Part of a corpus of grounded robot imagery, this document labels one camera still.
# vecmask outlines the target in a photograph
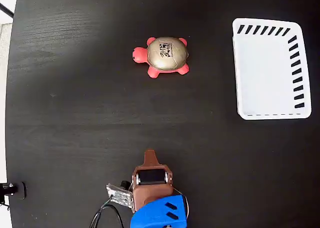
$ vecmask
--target black table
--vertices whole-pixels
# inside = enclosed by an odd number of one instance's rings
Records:
[[[235,18],[300,24],[310,75],[305,120],[237,114]],[[6,97],[13,228],[88,227],[105,185],[147,148],[189,199],[189,227],[319,227],[320,0],[17,0]],[[132,50],[188,41],[190,72],[147,75]],[[131,211],[119,208],[126,227]],[[100,226],[118,227],[105,212]]]

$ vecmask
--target toy turtle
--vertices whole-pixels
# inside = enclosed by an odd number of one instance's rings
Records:
[[[178,72],[181,75],[189,72],[186,64],[189,53],[187,41],[183,38],[149,38],[146,42],[148,47],[137,47],[132,53],[136,63],[148,63],[148,74],[155,79],[159,73]]]

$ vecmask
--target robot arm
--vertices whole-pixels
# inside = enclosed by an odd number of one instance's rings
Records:
[[[187,226],[188,202],[182,194],[174,195],[173,174],[159,164],[154,150],[144,153],[144,163],[135,168],[131,186],[122,184],[108,184],[106,189],[111,201],[132,209],[130,228]]]

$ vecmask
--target white floor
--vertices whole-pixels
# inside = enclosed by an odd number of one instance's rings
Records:
[[[0,183],[7,183],[6,143],[5,143],[5,110],[8,56],[12,24],[0,24]],[[0,207],[0,227],[12,228],[10,211]]]
[[[0,3],[15,12],[17,0],[0,0]],[[5,143],[5,110],[8,56],[13,19],[0,11],[0,183],[7,183],[6,143]],[[0,206],[0,227],[12,228],[10,211]]]

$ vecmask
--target black stripe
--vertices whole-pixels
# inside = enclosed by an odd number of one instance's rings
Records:
[[[174,209],[174,210],[178,209],[178,207],[176,207],[174,204],[171,204],[171,203],[169,203],[169,202],[167,202],[167,203],[165,204],[165,206],[169,207],[170,209]]]
[[[302,70],[301,70],[301,68],[299,68],[299,69],[293,71],[292,75],[295,75],[295,74],[298,74],[298,73],[301,73],[301,72],[302,72]]]
[[[11,18],[14,18],[14,13],[11,12],[11,10],[9,10],[7,7],[5,7],[4,5],[2,5],[0,3],[0,10],[3,11],[5,14],[7,14],[8,16],[10,16]]]
[[[293,91],[294,91],[294,92],[295,92],[295,91],[300,91],[300,90],[302,90],[302,89],[304,89],[304,86],[303,86],[303,85],[300,85],[299,87],[294,88]]]
[[[242,31],[242,29],[244,29],[244,27],[245,27],[244,25],[240,25],[240,28],[238,30],[238,34],[241,33],[241,31]]]
[[[295,84],[295,83],[301,82],[301,81],[302,81],[302,77],[299,77],[299,78],[293,80],[292,82]]]
[[[253,32],[253,34],[256,34],[256,33],[258,32],[259,28],[261,28],[261,26],[260,26],[260,25],[258,25],[258,26],[255,28],[255,30],[254,30],[254,32]]]
[[[293,42],[294,40],[297,40],[297,36],[296,36],[296,35],[294,35],[294,36],[288,41],[288,44],[291,43],[291,42]]]
[[[300,60],[295,61],[293,64],[291,64],[291,67],[297,66],[301,63]]]
[[[298,96],[295,96],[294,100],[303,99],[304,97],[305,97],[304,94],[299,94]]]
[[[297,108],[303,108],[305,106],[305,103],[296,104],[294,107]]]
[[[290,28],[287,28],[285,32],[282,34],[282,36],[286,35],[289,31],[290,31]]]
[[[279,28],[279,30],[275,33],[275,35],[277,36],[281,31],[282,31],[283,28]]]
[[[169,216],[169,217],[172,218],[172,219],[175,219],[175,220],[179,219],[178,216],[176,216],[175,214],[173,214],[173,213],[171,213],[171,212],[168,212],[166,215]]]
[[[270,32],[268,33],[268,35],[272,34],[272,32],[275,30],[276,28],[275,27],[272,27]]]
[[[291,56],[290,56],[290,59],[294,59],[295,57],[298,57],[300,55],[300,53],[299,53],[299,51],[298,52],[296,52],[295,54],[292,54]]]
[[[250,32],[250,30],[252,29],[252,25],[249,25],[248,28],[246,29],[245,34],[248,34]]]
[[[289,48],[289,51],[292,51],[293,49],[296,49],[297,47],[298,47],[298,44],[295,44],[291,48]]]
[[[260,35],[264,34],[264,33],[265,33],[265,31],[268,29],[268,27],[269,27],[269,26],[265,26],[265,27],[262,29],[262,32],[261,32],[261,34],[260,34]]]

